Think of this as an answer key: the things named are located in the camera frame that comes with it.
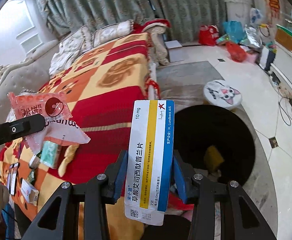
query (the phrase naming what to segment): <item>qr code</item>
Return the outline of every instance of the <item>qr code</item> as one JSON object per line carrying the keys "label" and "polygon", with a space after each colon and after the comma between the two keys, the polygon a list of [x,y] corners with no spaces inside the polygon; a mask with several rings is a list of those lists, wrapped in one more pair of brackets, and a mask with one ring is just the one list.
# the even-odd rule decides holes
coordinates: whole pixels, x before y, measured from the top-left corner
{"label": "qr code", "polygon": [[131,210],[130,210],[130,215],[131,215],[132,217],[136,217],[136,218],[138,218],[138,210],[131,209]]}

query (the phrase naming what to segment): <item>blue plastic bag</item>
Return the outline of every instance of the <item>blue plastic bag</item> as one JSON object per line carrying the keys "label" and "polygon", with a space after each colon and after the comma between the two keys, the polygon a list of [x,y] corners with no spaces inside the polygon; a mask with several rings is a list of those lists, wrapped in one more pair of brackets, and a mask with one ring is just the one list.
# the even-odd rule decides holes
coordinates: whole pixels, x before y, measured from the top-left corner
{"label": "blue plastic bag", "polygon": [[224,22],[223,27],[229,39],[234,43],[239,43],[244,38],[245,33],[240,22]]}

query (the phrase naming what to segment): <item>round stool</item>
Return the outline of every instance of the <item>round stool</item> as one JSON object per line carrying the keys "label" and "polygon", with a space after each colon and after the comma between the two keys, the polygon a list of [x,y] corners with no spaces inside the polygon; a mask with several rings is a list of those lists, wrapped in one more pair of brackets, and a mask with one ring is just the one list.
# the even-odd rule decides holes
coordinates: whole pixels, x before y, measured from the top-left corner
{"label": "round stool", "polygon": [[225,80],[213,80],[204,86],[206,100],[214,106],[232,110],[242,102],[242,94],[228,85]]}

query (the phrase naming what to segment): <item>gray rug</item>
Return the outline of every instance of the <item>gray rug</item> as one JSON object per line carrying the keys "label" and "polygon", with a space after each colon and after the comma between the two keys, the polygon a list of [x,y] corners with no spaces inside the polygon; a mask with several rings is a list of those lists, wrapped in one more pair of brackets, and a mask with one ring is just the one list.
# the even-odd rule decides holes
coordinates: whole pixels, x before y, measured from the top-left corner
{"label": "gray rug", "polygon": [[[161,90],[161,98],[173,100],[175,112],[189,106],[203,104],[204,85],[212,80],[223,80],[220,73],[208,61],[160,68],[156,70],[156,76]],[[254,168],[243,189],[261,211],[276,236],[278,226],[277,198],[265,152],[244,108],[238,107],[235,114],[249,128],[256,148]]]}

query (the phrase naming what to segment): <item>white tile floor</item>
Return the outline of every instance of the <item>white tile floor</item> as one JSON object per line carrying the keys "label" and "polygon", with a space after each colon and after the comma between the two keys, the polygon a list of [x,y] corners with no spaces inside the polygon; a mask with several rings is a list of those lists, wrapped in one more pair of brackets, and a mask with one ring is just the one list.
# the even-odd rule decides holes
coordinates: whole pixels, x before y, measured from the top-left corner
{"label": "white tile floor", "polygon": [[[242,105],[251,119],[264,148],[275,184],[278,205],[278,240],[292,240],[292,124],[286,125],[279,112],[280,96],[270,84],[268,76],[251,63],[236,63],[220,47],[195,46],[183,48],[189,62],[209,61],[233,88],[243,95]],[[292,117],[286,99],[281,106]],[[271,149],[269,138],[276,137],[278,146]]]}

